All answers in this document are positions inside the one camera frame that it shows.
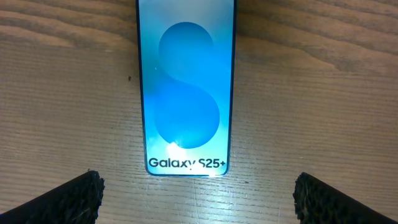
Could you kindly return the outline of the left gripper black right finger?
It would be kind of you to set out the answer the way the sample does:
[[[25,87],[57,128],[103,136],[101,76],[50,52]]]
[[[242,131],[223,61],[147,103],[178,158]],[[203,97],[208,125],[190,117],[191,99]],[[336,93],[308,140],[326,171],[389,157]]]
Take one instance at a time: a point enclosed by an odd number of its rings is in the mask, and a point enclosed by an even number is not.
[[[395,221],[308,173],[295,181],[295,214],[300,224],[395,224]]]

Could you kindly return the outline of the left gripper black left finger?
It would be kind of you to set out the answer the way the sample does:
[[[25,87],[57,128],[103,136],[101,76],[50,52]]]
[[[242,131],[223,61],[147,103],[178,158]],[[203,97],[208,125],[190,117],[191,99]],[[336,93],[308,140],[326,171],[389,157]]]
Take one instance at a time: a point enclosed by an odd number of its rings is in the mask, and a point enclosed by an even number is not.
[[[1,214],[1,224],[95,224],[104,179],[95,170]]]

